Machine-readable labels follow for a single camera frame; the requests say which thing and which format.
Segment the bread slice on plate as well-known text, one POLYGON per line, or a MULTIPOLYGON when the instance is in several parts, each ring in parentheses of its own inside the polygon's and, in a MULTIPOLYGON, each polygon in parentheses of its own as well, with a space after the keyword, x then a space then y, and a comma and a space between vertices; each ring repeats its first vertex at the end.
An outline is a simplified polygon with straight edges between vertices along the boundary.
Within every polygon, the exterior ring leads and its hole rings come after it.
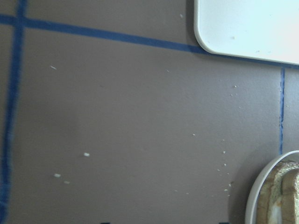
POLYGON ((257 224, 299 222, 299 164, 281 161, 268 174, 257 201, 257 224))

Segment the white round plate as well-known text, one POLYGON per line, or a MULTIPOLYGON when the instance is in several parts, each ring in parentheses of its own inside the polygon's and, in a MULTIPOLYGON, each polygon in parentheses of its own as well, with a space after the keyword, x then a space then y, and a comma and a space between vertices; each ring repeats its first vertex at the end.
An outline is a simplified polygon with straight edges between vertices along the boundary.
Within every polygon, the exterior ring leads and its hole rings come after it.
POLYGON ((269 164, 267 164, 263 170, 260 172, 256 178, 247 200, 246 210, 245 210, 245 223, 246 224, 256 224, 256 213, 257 213, 257 201, 259 198, 259 192, 261 187, 266 180, 268 174, 274 169, 274 167, 281 161, 294 161, 299 163, 299 152, 298 150, 291 151, 282 154, 278 158, 273 159, 269 164))

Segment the cream bear serving tray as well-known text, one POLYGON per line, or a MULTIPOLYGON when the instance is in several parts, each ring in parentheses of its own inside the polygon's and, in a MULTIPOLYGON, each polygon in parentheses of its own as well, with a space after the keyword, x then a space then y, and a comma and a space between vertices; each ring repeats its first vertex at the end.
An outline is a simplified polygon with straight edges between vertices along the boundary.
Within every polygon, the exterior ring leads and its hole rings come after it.
POLYGON ((196 0, 193 27, 211 54, 299 64, 297 0, 196 0))

